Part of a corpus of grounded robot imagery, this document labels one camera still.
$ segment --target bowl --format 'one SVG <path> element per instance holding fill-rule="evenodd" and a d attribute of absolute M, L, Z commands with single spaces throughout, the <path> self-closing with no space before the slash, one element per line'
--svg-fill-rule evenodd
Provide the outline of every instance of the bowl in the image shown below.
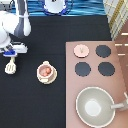
<path fill-rule="evenodd" d="M 76 99 L 76 111 L 80 119 L 91 127 L 106 127 L 115 116 L 114 104 L 108 92 L 99 87 L 83 89 Z"/>

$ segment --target table surface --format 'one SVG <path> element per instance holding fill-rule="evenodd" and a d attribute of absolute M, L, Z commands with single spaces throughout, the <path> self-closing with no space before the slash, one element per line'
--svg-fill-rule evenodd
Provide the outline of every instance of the table surface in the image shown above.
<path fill-rule="evenodd" d="M 74 47 L 84 44 L 89 48 L 89 55 L 85 58 L 78 58 L 74 55 Z M 95 50 L 98 45 L 107 45 L 111 48 L 111 55 L 106 58 L 99 57 Z M 79 62 L 87 62 L 91 72 L 86 77 L 80 77 L 75 73 L 75 65 Z M 110 62 L 115 67 L 112 76 L 102 76 L 98 71 L 101 62 Z M 125 99 L 126 87 L 119 63 L 117 49 L 114 41 L 79 41 L 66 43 L 66 128 L 90 128 L 84 124 L 76 113 L 75 101 L 77 95 L 84 88 L 94 86 L 106 90 L 114 99 L 120 103 Z M 106 128 L 128 128 L 128 111 L 116 111 L 114 120 Z"/>

